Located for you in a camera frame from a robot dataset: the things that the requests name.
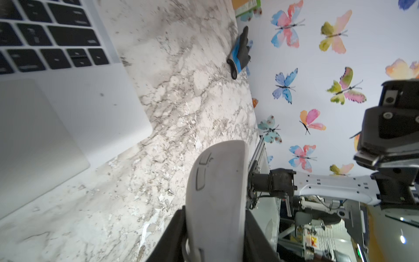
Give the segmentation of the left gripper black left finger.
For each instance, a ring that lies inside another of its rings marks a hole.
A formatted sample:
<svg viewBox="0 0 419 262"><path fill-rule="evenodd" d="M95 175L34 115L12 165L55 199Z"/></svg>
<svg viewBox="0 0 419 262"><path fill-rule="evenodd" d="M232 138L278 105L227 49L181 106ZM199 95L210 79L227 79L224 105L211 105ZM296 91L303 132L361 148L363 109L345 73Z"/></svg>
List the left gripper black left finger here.
<svg viewBox="0 0 419 262"><path fill-rule="evenodd" d="M146 262L184 262L182 241L187 234L185 206L174 213Z"/></svg>

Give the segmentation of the grey wireless mouse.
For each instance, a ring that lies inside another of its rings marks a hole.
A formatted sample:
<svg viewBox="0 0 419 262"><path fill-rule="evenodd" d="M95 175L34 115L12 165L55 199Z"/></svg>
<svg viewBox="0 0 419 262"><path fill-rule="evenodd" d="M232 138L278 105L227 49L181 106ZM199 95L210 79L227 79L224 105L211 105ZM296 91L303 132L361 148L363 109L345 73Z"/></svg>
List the grey wireless mouse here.
<svg viewBox="0 0 419 262"><path fill-rule="evenodd" d="M190 261L242 261L247 171L242 140L215 144L195 161L185 195Z"/></svg>

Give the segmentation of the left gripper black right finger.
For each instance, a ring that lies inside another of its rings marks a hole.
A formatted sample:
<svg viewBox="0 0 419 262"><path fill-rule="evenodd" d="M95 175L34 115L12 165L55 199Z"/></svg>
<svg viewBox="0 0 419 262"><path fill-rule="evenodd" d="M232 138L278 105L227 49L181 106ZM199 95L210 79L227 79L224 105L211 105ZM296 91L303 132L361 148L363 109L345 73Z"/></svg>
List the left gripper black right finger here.
<svg viewBox="0 0 419 262"><path fill-rule="evenodd" d="M272 249L253 214L248 210L244 226L244 261L280 262L277 252Z"/></svg>

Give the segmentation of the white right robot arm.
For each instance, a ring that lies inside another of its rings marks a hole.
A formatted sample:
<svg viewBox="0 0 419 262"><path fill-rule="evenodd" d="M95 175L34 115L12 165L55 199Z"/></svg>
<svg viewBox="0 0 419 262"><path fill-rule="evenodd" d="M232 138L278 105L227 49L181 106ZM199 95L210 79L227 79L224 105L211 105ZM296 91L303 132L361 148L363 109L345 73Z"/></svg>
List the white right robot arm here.
<svg viewBox="0 0 419 262"><path fill-rule="evenodd" d="M289 203L295 196L314 195L339 200L338 208L355 201L386 212L414 215L419 211L419 81L383 83L377 107L364 113L355 164L371 175L350 176L352 164L330 166L331 177L298 175L294 169L274 169L248 176L252 205L260 197Z"/></svg>

